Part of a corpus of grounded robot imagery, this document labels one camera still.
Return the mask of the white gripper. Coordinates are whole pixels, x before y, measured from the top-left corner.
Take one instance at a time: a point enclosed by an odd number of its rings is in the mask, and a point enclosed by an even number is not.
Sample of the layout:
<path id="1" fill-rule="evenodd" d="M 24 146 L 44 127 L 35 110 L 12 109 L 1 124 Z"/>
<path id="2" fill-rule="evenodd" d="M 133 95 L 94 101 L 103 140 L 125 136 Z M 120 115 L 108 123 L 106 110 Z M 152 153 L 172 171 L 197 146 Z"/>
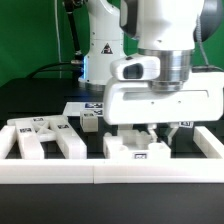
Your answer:
<path id="1" fill-rule="evenodd" d="M 166 136 L 171 145 L 178 122 L 214 121 L 224 114 L 224 73 L 192 73 L 177 92 L 155 92 L 145 81 L 121 82 L 112 78 L 103 102 L 108 124 L 148 124 L 153 143 L 158 140 L 156 124 L 170 123 Z"/>

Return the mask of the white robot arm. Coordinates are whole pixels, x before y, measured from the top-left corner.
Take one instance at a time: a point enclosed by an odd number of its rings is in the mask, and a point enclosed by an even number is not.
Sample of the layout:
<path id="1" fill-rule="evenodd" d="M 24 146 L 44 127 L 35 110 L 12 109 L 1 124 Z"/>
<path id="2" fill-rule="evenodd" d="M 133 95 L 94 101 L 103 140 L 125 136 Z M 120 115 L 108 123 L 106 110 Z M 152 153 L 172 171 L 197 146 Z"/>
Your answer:
<path id="1" fill-rule="evenodd" d="M 92 46 L 80 81 L 104 90 L 110 125 L 215 121 L 224 72 L 193 67 L 195 46 L 218 28 L 222 0 L 87 0 Z"/>

